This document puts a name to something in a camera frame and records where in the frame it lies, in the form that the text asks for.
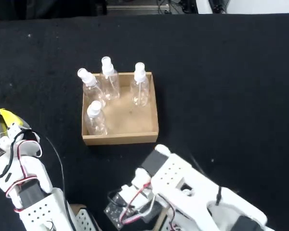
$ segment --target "spray pump cap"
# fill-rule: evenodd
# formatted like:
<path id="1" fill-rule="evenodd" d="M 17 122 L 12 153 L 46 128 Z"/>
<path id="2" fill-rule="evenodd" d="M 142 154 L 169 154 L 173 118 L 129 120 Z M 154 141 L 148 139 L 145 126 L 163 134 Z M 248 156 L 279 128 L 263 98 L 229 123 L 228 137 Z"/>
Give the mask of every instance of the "spray pump cap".
<path id="1" fill-rule="evenodd" d="M 111 59 L 107 56 L 102 59 L 102 72 L 105 76 L 110 76 L 115 72 Z"/>
<path id="2" fill-rule="evenodd" d="M 77 75 L 79 78 L 81 78 L 82 82 L 86 84 L 87 87 L 91 87 L 96 84 L 95 76 L 89 71 L 87 71 L 85 68 L 79 69 Z"/>
<path id="3" fill-rule="evenodd" d="M 137 82 L 144 82 L 146 75 L 145 75 L 145 65 L 143 63 L 136 63 L 135 65 L 135 72 L 134 72 L 134 79 Z"/>
<path id="4" fill-rule="evenodd" d="M 87 114 L 90 118 L 95 118 L 98 116 L 98 114 L 100 114 L 101 109 L 102 109 L 101 102 L 93 101 L 87 109 Z"/>

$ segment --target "black tabletop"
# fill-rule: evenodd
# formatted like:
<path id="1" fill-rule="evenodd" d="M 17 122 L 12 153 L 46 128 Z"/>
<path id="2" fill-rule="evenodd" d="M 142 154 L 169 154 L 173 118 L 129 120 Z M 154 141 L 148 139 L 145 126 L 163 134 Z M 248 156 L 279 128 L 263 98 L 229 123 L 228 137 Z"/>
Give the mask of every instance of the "black tabletop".
<path id="1" fill-rule="evenodd" d="M 53 141 L 69 202 L 87 205 L 112 231 L 107 191 L 129 183 L 156 144 L 84 145 L 76 72 L 99 72 L 105 55 L 119 72 L 136 62 L 153 72 L 158 143 L 188 161 L 192 153 L 213 181 L 289 231 L 289 14 L 0 22 L 0 107 Z M 53 185 L 62 187 L 55 154 L 41 144 Z M 12 230 L 24 227 L 0 190 L 0 231 Z"/>

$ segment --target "circuit board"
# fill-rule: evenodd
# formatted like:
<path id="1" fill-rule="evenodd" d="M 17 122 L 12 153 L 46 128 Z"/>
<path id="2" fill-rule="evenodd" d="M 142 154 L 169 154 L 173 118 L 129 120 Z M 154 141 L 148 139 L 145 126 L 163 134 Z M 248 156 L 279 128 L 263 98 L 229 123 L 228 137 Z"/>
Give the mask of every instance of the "circuit board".
<path id="1" fill-rule="evenodd" d="M 113 201 L 117 202 L 118 204 L 127 206 L 127 203 L 123 200 L 123 198 L 119 195 L 119 193 L 117 193 L 114 196 Z M 120 219 L 119 219 L 122 211 L 123 211 L 122 207 L 119 207 L 113 204 L 112 202 L 110 202 L 107 205 L 106 209 L 104 210 L 104 212 L 106 213 L 108 218 L 111 220 L 111 222 L 115 225 L 117 230 L 120 230 L 123 227 L 123 224 L 121 224 Z M 131 212 L 132 212 L 131 210 L 128 210 L 126 215 L 127 216 L 130 215 Z"/>

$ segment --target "cardboard box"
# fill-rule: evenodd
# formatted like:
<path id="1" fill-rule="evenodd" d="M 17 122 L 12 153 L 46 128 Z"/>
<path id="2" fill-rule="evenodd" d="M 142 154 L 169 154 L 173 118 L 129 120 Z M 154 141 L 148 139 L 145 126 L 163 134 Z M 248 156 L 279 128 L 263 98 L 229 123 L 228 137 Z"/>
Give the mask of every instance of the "cardboard box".
<path id="1" fill-rule="evenodd" d="M 153 75 L 146 72 L 150 82 L 150 98 L 145 107 L 138 107 L 131 100 L 130 82 L 134 73 L 119 73 L 120 98 L 106 102 L 103 109 L 108 128 L 107 135 L 89 135 L 84 123 L 88 105 L 83 97 L 82 138 L 86 145 L 126 144 L 156 142 L 158 138 L 158 111 Z"/>

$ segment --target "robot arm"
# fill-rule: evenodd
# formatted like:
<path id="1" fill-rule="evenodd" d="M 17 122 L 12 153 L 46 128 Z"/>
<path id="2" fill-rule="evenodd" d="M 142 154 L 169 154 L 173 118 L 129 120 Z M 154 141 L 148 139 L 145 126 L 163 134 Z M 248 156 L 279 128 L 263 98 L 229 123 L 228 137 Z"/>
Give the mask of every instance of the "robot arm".
<path id="1" fill-rule="evenodd" d="M 19 214 L 25 229 L 27 231 L 98 230 L 86 209 L 81 209 L 77 216 L 74 216 L 64 193 L 58 188 L 53 188 L 45 166 L 37 158 L 42 155 L 38 135 L 33 131 L 30 132 L 26 122 L 21 122 L 22 125 L 26 125 L 25 128 L 13 122 L 19 122 L 20 119 L 14 119 L 15 115 L 11 115 L 11 112 L 4 110 L 4 113 L 9 115 L 9 122 L 5 121 L 8 126 L 7 132 L 2 132 L 4 129 L 0 129 L 0 175 L 3 175 L 0 177 L 0 188 L 7 198 L 11 198 L 15 206 L 14 211 Z M 24 135 L 20 135 L 15 139 L 21 129 L 26 129 L 26 135 L 30 133 L 33 138 L 24 140 Z"/>
<path id="2" fill-rule="evenodd" d="M 262 211 L 233 191 L 216 185 L 178 155 L 171 154 L 165 146 L 156 147 L 142 167 L 136 170 L 132 186 L 122 187 L 117 197 L 128 204 L 133 199 L 131 191 L 139 189 L 148 181 L 150 191 L 146 192 L 146 195 L 140 195 L 142 200 L 134 199 L 131 203 L 134 208 L 128 208 L 128 211 L 140 213 L 155 195 L 156 201 L 163 207 L 170 205 L 171 208 L 168 222 L 164 223 L 161 230 L 243 231 L 240 228 L 242 225 L 247 227 L 246 231 L 270 230 L 265 226 L 267 217 Z M 125 210 L 112 203 L 105 210 L 118 229 L 122 228 L 124 222 L 114 214 L 122 216 Z"/>

